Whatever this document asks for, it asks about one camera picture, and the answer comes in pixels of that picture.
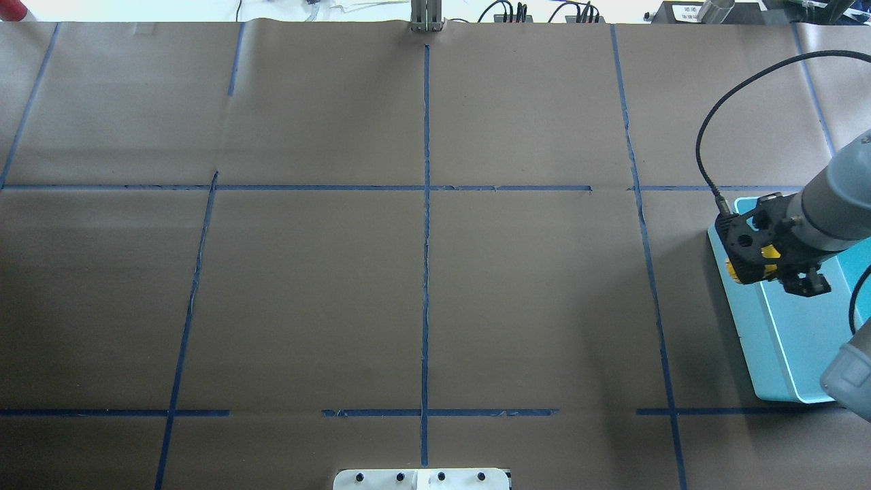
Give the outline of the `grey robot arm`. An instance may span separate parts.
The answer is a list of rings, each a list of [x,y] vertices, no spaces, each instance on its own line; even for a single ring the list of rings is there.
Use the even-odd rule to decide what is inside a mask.
[[[830,291],[819,273],[824,261],[869,238],[869,131],[843,146],[802,191],[787,196],[778,215],[778,279],[787,292],[815,297]],[[825,394],[865,421],[869,419],[869,322],[859,325],[856,308],[865,269],[847,303],[851,338],[821,375]]]

